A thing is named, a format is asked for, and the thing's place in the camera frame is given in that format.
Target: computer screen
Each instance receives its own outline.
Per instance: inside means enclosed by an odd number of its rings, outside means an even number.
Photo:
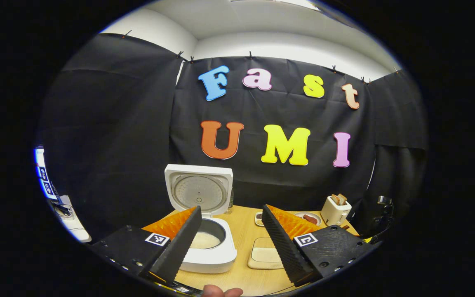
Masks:
[[[40,181],[40,186],[45,194],[45,197],[59,201],[56,190],[52,185],[49,175],[47,174],[47,168],[45,166],[45,158],[43,156],[44,148],[42,145],[37,146],[34,149],[34,156],[36,159],[36,169],[38,171],[38,179]]]

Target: small dish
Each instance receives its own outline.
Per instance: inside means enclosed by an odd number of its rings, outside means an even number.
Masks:
[[[302,211],[302,212],[297,212],[294,215],[297,216],[297,217],[300,217],[300,218],[303,218],[303,215],[307,215],[307,216],[310,216],[311,218],[315,218],[317,220],[317,222],[316,222],[317,226],[320,226],[320,224],[322,224],[322,218],[320,218],[320,216],[318,216],[317,214],[313,214],[312,212]]]
[[[261,215],[261,214],[263,214],[263,211],[256,212],[256,214],[254,215],[254,222],[260,227],[265,227],[261,219],[258,219],[258,215]]]

